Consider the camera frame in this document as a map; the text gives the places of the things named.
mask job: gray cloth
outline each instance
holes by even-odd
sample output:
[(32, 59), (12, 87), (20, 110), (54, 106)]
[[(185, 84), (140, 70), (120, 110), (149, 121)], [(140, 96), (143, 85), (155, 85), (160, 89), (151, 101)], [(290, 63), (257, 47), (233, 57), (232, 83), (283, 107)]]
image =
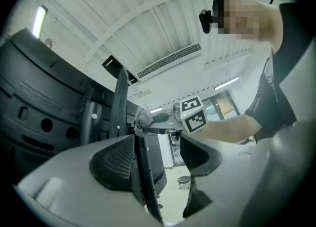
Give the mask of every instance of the gray cloth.
[(135, 134), (139, 137), (146, 137), (148, 133), (144, 132), (143, 128), (149, 126), (153, 121), (151, 114), (147, 110), (138, 107), (135, 115)]

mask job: person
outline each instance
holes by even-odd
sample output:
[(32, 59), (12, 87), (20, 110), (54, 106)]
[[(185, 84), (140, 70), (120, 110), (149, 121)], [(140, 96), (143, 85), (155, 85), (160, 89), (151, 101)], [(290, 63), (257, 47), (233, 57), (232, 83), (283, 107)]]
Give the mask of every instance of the person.
[(259, 79), (257, 94), (244, 114), (210, 121), (195, 135), (229, 143), (256, 135), (256, 140), (273, 136), (292, 125), (294, 112), (279, 84), (291, 72), (312, 40), (298, 3), (270, 5), (260, 0), (214, 0), (218, 33), (235, 34), (239, 39), (267, 41), (271, 45)]

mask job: white ceiling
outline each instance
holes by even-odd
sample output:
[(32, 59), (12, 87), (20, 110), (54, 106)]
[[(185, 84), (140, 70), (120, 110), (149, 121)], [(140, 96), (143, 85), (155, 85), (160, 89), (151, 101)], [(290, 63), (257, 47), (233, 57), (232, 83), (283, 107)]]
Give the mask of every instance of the white ceiling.
[(192, 94), (205, 99), (214, 86), (246, 74), (263, 54), (250, 41), (203, 33), (198, 14), (213, 0), (20, 0), (9, 35), (32, 28), (37, 7), (48, 8), (41, 40), (70, 64), (114, 91), (116, 79), (101, 64), (113, 55), (131, 73), (186, 46), (199, 43), (201, 56), (129, 87), (128, 99), (150, 109), (170, 107)]

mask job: black shirt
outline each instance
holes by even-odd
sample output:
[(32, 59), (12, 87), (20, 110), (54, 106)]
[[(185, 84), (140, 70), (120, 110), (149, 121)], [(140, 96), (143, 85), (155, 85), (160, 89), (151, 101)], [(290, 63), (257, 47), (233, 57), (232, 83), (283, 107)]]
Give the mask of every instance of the black shirt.
[(279, 8), (283, 21), (282, 44), (267, 59), (256, 97), (245, 111), (262, 126), (255, 135), (256, 140), (271, 137), (282, 126), (295, 122), (294, 112), (279, 85), (302, 57), (313, 37), (302, 22), (297, 3), (280, 4)]

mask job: ceiling vent grille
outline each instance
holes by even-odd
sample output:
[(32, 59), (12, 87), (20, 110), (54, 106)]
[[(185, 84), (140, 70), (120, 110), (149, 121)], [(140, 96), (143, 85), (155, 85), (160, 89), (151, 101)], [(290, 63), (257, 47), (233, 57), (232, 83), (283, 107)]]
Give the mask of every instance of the ceiling vent grille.
[(174, 53), (172, 53), (171, 55), (168, 55), (156, 62), (154, 62), (153, 64), (151, 64), (150, 66), (147, 66), (146, 68), (144, 68), (142, 71), (137, 73), (137, 76), (139, 79), (141, 79), (142, 77), (156, 71), (157, 69), (166, 66), (167, 64), (178, 60), (180, 58), (183, 58), (184, 56), (187, 56), (191, 53), (194, 53), (196, 51), (201, 50), (201, 47), (199, 44), (194, 44), (194, 45), (190, 45), (186, 48), (183, 48), (179, 51), (176, 51)]

